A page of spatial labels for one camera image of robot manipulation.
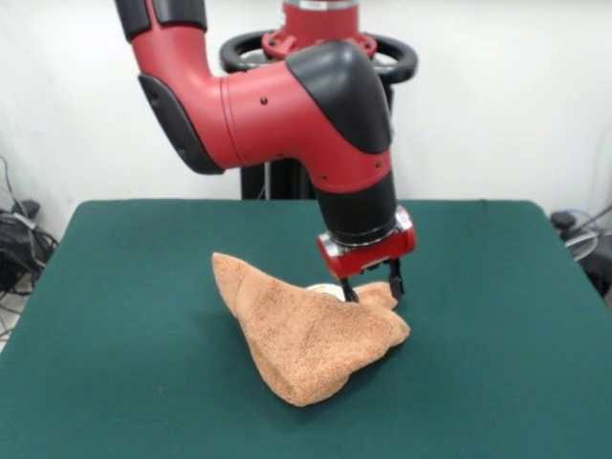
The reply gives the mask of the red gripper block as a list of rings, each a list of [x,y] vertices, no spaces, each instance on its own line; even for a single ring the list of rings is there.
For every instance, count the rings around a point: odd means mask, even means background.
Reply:
[[[327,233],[321,234],[317,245],[331,275],[339,280],[346,302],[358,302],[359,297],[350,285],[349,277],[388,261],[391,294],[404,295],[401,260],[416,246],[416,230],[413,225],[394,231],[387,238],[373,245],[348,247],[334,242]]]

